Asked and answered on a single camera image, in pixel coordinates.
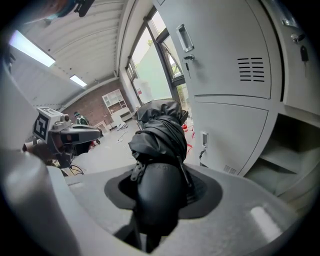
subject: locker handle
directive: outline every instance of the locker handle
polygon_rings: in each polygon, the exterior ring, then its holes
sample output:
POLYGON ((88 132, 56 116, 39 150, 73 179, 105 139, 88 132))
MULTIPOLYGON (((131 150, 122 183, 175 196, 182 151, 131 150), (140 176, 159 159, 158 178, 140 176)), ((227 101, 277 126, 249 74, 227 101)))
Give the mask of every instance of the locker handle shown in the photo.
POLYGON ((191 51, 194 47, 194 44, 191 41, 190 35, 185 27, 184 24, 181 24, 176 28, 176 33, 178 35, 178 38, 180 40, 182 49, 185 53, 191 51))

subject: floor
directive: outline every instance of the floor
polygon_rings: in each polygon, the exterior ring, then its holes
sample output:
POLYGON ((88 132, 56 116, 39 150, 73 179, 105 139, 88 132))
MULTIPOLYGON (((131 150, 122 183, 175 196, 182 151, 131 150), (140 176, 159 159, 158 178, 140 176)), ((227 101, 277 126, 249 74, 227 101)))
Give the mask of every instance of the floor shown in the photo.
MULTIPOLYGON (((128 142, 139 131, 139 128, 137 122, 132 119, 127 121, 126 124, 128 126, 126 129, 119 131, 114 129, 110 133, 104 134, 104 137, 99 139, 100 145, 96 145, 88 153, 76 157, 72 164, 81 167, 85 174, 98 173, 135 164, 136 160, 131 155, 128 142)), ((187 143, 194 146, 195 139, 192 138, 192 124, 192 120, 187 121, 187 125, 191 129, 185 132, 185 137, 187 143)), ((194 149, 190 146, 187 149, 188 153, 184 163, 198 165, 199 159, 194 154, 194 149)))

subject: ceiling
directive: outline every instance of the ceiling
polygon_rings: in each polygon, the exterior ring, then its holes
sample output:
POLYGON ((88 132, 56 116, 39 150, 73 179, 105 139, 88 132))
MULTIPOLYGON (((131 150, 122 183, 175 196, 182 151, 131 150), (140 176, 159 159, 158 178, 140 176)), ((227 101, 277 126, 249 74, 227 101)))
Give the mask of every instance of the ceiling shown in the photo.
POLYGON ((55 59, 54 67, 86 84, 113 74, 118 28, 125 0, 95 0, 86 16, 75 12, 20 31, 55 59))
POLYGON ((12 75, 34 107, 60 109, 84 90, 114 77, 119 26, 126 1, 95 0, 84 17, 72 11, 51 22, 39 20, 19 28, 55 59, 53 65, 46 67, 23 52, 11 49, 16 58, 12 75), (87 86, 71 81, 72 75, 87 86))

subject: person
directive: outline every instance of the person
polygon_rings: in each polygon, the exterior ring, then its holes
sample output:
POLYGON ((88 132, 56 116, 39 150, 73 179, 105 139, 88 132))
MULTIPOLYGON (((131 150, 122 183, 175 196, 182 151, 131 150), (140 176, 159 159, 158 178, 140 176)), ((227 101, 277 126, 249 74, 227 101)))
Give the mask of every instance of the person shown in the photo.
MULTIPOLYGON (((80 113, 78 111, 74 112, 74 116, 76 117, 75 123, 77 125, 84 125, 84 126, 90 125, 89 120, 85 116, 80 115, 80 113)), ((100 143, 101 143, 100 140, 98 140, 98 139, 96 139, 95 142, 98 143, 98 145, 100 145, 100 143)))

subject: fluorescent ceiling light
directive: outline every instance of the fluorescent ceiling light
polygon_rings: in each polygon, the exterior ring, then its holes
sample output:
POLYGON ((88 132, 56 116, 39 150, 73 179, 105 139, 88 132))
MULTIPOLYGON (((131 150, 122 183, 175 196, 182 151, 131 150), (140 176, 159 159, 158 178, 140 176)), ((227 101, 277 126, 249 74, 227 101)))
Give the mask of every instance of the fluorescent ceiling light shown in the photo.
POLYGON ((30 42, 23 34, 21 34, 18 30, 16 30, 9 44, 19 51, 25 53, 31 58, 35 59, 38 62, 50 67, 56 61, 51 58, 48 54, 46 54, 43 50, 35 46, 32 42, 30 42))
POLYGON ((70 79, 71 79, 72 81, 76 82, 78 85, 80 85, 80 86, 82 86, 82 87, 84 87, 84 86, 87 85, 84 81, 82 81, 82 80, 81 80, 79 77, 77 77, 75 74, 74 74, 73 76, 71 76, 70 79))

